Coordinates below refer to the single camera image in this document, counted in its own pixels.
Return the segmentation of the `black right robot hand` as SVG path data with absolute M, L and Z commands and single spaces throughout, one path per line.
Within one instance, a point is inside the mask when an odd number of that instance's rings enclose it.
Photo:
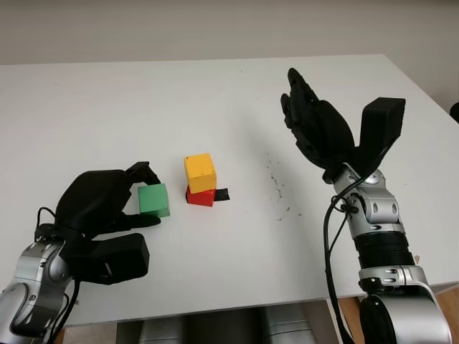
M 284 122 L 296 139 L 301 153 L 323 169 L 323 180 L 332 184 L 355 148 L 351 129 L 328 101 L 317 97 L 298 70 L 288 70 L 290 93 L 280 104 Z

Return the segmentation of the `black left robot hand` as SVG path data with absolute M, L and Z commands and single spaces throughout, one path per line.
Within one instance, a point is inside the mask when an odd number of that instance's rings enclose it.
M 60 198 L 55 224 L 88 239 L 160 224 L 161 219 L 155 214 L 127 215 L 123 212 L 135 183 L 160 184 L 148 161 L 137 162 L 126 170 L 82 173 Z

